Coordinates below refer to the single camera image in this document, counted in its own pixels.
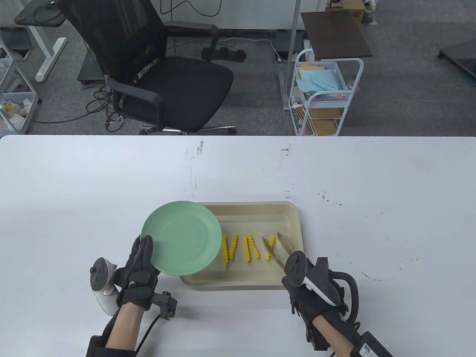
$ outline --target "forearm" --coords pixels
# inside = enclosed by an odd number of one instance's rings
[[[144,309],[137,305],[130,302],[122,305],[106,348],[134,351],[143,315]]]
[[[350,356],[350,352],[354,348],[354,345],[333,328],[325,318],[318,316],[312,323],[330,344],[337,357]]]

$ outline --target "chair armrest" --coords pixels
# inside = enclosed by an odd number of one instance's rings
[[[207,62],[211,62],[213,51],[217,47],[218,37],[220,36],[220,30],[218,27],[213,24],[183,21],[168,21],[165,22],[164,25],[169,30],[171,36],[180,36],[179,30],[182,30],[182,33],[184,33],[184,30],[196,30],[197,33],[208,33],[212,39],[210,45],[210,58]]]
[[[119,83],[113,80],[109,76],[106,76],[106,85],[109,88],[111,88],[113,92],[116,92],[117,94],[125,94],[125,95],[138,98],[140,100],[143,100],[151,104],[157,111],[158,130],[162,130],[164,128],[163,118],[165,113],[165,101],[159,94],[155,92],[151,92],[150,90],[133,87],[124,83]],[[113,97],[112,101],[113,101],[114,110],[121,111],[121,109],[119,108],[120,95],[113,95],[112,97]]]

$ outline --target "chair seat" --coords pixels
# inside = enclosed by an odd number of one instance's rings
[[[174,56],[165,57],[149,69],[135,86],[164,99],[166,127],[195,133],[220,108],[232,82],[233,72],[226,67]],[[126,97],[122,111],[131,118],[157,124],[155,109],[137,98]]]

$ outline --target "chair base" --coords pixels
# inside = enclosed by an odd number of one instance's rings
[[[139,132],[139,135],[148,135],[150,133],[155,133],[156,129],[153,126],[150,125],[141,125],[140,126],[141,131]],[[200,129],[198,132],[207,132],[207,131],[215,131],[215,130],[227,130],[228,135],[235,135],[237,133],[237,128],[232,125],[232,126],[226,126],[226,127],[204,127]],[[172,128],[164,128],[162,131],[166,133],[175,133],[179,135],[190,135],[190,133],[178,130],[178,129],[172,129]]]

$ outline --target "desk leg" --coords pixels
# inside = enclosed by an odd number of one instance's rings
[[[17,7],[20,10],[23,10],[24,5],[22,0],[16,0]],[[51,69],[56,63],[61,51],[63,51],[64,46],[68,39],[66,37],[59,37],[54,45],[51,45],[50,40],[46,36],[45,31],[42,28],[28,26],[36,42],[40,46],[41,50],[45,54],[45,61],[41,65],[40,69],[36,73],[35,79],[38,83],[44,82],[46,77],[50,73]]]
[[[292,58],[294,52],[294,42],[296,40],[296,30],[298,28],[298,19],[299,19],[299,10],[301,9],[301,0],[296,0],[296,5],[294,7],[294,18],[293,18],[293,28],[291,30],[291,41],[289,42],[289,51],[288,51],[288,60],[286,61],[286,72],[280,72],[279,75],[279,86],[281,90],[281,97],[283,100],[283,109],[284,111],[288,110],[288,87],[289,79],[292,77]]]

